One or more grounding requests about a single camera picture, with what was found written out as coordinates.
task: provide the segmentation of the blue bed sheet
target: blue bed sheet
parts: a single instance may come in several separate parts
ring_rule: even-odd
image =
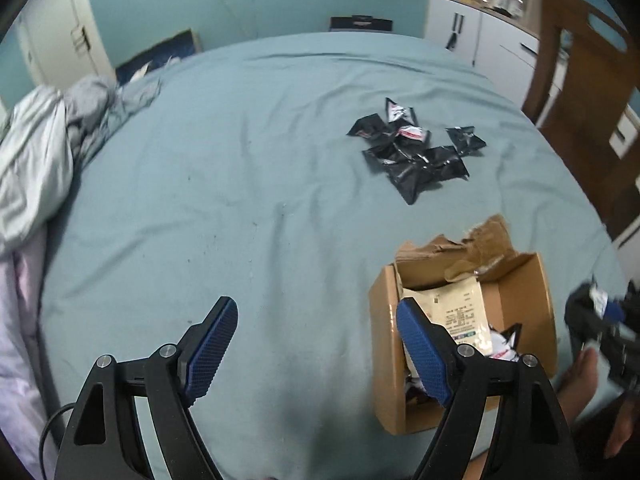
[[[107,143],[52,226],[41,328],[60,403],[95,359],[174,342],[220,295],[238,331],[191,409],[227,478],[409,476],[432,432],[391,436],[371,400],[367,291],[405,240],[460,238],[502,213],[539,251],[556,310],[595,275],[625,289],[609,237],[560,159],[514,105],[450,52],[387,34],[305,34],[184,60],[153,104]],[[487,142],[470,178],[408,206],[345,134],[385,97],[415,108],[432,145],[445,127]],[[593,405],[612,395],[601,371]],[[476,452],[490,441],[493,414]],[[156,478],[167,478],[148,414]]]

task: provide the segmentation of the black cable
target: black cable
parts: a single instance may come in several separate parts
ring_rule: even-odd
[[[69,410],[72,410],[75,405],[76,405],[75,402],[70,402],[62,406],[62,408],[57,409],[53,413],[53,415],[49,417],[49,420],[44,425],[44,428],[42,428],[42,433],[40,434],[40,443],[38,444],[38,462],[40,462],[40,472],[42,473],[42,480],[47,480],[47,474],[44,471],[43,455],[44,455],[44,442],[47,439],[47,435],[49,434],[51,425],[53,424],[54,420],[56,420],[63,413],[68,412]]]

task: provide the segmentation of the wrinkled fabric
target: wrinkled fabric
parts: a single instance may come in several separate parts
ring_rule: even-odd
[[[46,239],[42,228],[20,250],[0,258],[0,429],[36,480],[42,478],[38,443],[47,420],[38,387],[36,343]],[[49,435],[44,447],[49,479],[53,478],[56,456]]]
[[[85,76],[64,93],[38,86],[0,134],[0,255],[18,248],[51,218],[104,143],[158,95],[158,81],[116,92],[104,76]]]
[[[407,206],[370,171],[367,141],[345,135],[384,115],[385,97],[415,109],[433,146],[450,144],[447,127],[475,126],[487,147],[464,159],[471,177]],[[576,181],[484,76],[393,34],[304,34],[185,59],[50,225],[40,323],[60,403],[77,399],[100,355],[151,355],[228,295],[238,329],[190,410],[223,477],[408,478],[433,431],[392,436],[376,420],[367,293],[404,241],[459,240],[495,213],[517,250],[542,255],[564,371],[570,291],[595,275],[624,294],[625,281]],[[594,402],[612,396],[606,377]],[[138,413],[154,476],[167,479]]]

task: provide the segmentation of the metal screw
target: metal screw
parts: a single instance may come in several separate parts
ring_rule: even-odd
[[[175,345],[164,345],[160,349],[160,355],[162,357],[171,357],[173,354],[175,354]]]
[[[462,355],[462,357],[471,357],[476,351],[471,345],[462,344],[458,345],[458,353]]]
[[[98,359],[95,362],[95,364],[98,366],[98,368],[106,368],[107,366],[109,366],[111,364],[111,356],[110,355],[101,355],[100,357],[98,357]]]
[[[535,355],[524,354],[522,356],[522,362],[530,368],[538,366],[538,358]]]

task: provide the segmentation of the pile of black packets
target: pile of black packets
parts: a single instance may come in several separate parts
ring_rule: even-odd
[[[418,126],[413,108],[386,99],[386,120],[378,114],[358,119],[347,135],[367,139],[372,147],[364,155],[384,169],[402,198],[413,204],[421,191],[435,182],[468,177],[462,156],[484,148],[474,127],[447,128],[453,146],[429,148],[431,132]]]

